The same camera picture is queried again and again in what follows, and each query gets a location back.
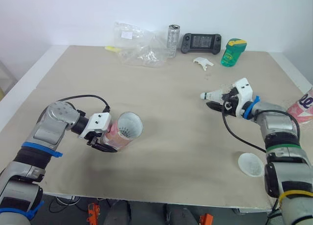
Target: green bottle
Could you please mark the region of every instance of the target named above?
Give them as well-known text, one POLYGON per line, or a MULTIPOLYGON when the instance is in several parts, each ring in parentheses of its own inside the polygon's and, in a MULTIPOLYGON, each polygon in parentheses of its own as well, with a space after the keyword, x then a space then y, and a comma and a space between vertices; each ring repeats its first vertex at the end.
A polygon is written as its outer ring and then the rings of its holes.
POLYGON ((226 50, 221 59, 221 64, 226 67, 232 67, 236 64, 239 56, 246 48, 246 41, 238 38, 232 38, 226 45, 226 50))

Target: clear plastic bag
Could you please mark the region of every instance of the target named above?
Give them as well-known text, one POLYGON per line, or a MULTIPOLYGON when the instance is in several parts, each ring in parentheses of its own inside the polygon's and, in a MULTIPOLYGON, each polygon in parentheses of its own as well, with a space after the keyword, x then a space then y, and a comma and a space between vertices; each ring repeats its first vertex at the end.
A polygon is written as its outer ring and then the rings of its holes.
POLYGON ((121 62, 127 65, 160 67, 168 58, 162 38, 153 32, 126 23, 114 24, 115 46, 121 62))

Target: table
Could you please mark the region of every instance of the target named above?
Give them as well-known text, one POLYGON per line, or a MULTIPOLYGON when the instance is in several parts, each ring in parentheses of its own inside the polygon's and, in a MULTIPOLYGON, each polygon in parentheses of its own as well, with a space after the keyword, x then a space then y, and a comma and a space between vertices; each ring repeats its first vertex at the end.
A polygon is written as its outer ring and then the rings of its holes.
MULTIPOLYGON (((201 92, 246 77, 254 94, 263 101, 288 107, 302 92, 271 55, 245 52, 235 67, 226 68, 219 64, 222 53, 178 53, 164 67, 148 68, 122 65, 103 47, 70 46, 54 53, 63 54, 51 69, 40 60, 37 68, 26 74, 31 79, 38 72, 36 79, 40 80, 45 74, 41 66, 49 70, 37 86, 22 80, 22 85, 17 84, 8 94, 12 102, 14 96, 19 100, 12 111, 5 106, 12 113, 23 100, 16 95, 17 89, 23 92, 24 88, 24 93, 33 90, 29 96, 24 95, 25 101, 0 133, 1 168, 15 157, 47 105, 67 96, 97 94, 109 102, 113 118, 125 111, 138 114, 144 124, 143 134, 123 151, 109 154, 92 149, 76 134, 66 132, 58 147, 63 157, 51 160, 40 183, 45 192, 206 206, 271 207, 263 178, 246 176, 237 164, 243 152, 255 153, 264 162, 265 155, 234 139, 224 127, 221 114, 200 100, 201 92), (203 71, 192 63, 199 56, 215 65, 203 71)), ((53 64, 48 58, 45 61, 53 64)), ((304 84, 309 86, 304 81, 299 87, 306 89, 304 84)), ((92 98, 72 103, 87 116, 103 109, 102 103, 92 98)), ((228 122, 240 137, 264 146, 258 125, 233 117, 228 122)), ((313 161, 310 128, 312 124, 302 127, 301 144, 313 161)))

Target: blue band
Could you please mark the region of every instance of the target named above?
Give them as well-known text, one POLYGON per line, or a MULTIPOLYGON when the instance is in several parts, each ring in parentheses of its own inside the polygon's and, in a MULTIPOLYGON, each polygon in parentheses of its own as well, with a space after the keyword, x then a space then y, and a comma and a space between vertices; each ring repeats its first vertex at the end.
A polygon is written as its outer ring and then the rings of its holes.
POLYGON ((3 212, 18 213, 18 214, 24 215, 29 220, 32 220, 35 217, 35 214, 37 213, 38 209, 41 206, 43 206, 43 204, 44 204, 44 201, 41 201, 39 205, 36 206, 36 208, 34 208, 33 210, 29 210, 28 212, 22 211, 20 209, 14 209, 14 208, 1 208, 0 213, 3 213, 3 212))
POLYGON ((59 153, 59 152, 53 151, 52 149, 47 148, 47 147, 45 147, 43 145, 40 145, 38 143, 24 142, 22 144, 22 147, 35 148, 35 149, 44 151, 46 153, 49 153, 50 155, 52 155, 52 156, 54 156, 56 158, 59 158, 59 157, 61 157, 63 155, 63 153, 59 153))
POLYGON ((256 96, 255 97, 255 100, 250 104, 250 106, 246 109, 245 113, 244 113, 244 119, 247 119, 248 118, 248 115, 249 113, 251 112, 253 106, 257 103, 257 102, 260 102, 260 97, 259 96, 256 96))

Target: black handheld console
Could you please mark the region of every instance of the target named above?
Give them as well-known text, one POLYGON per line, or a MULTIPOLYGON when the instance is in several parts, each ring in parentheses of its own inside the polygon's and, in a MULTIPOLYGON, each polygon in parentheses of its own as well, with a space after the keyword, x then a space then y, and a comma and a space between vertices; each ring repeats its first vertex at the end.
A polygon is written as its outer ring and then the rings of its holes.
POLYGON ((191 34, 186 33, 182 39, 181 51, 210 52, 214 55, 221 50, 222 37, 220 34, 191 34))

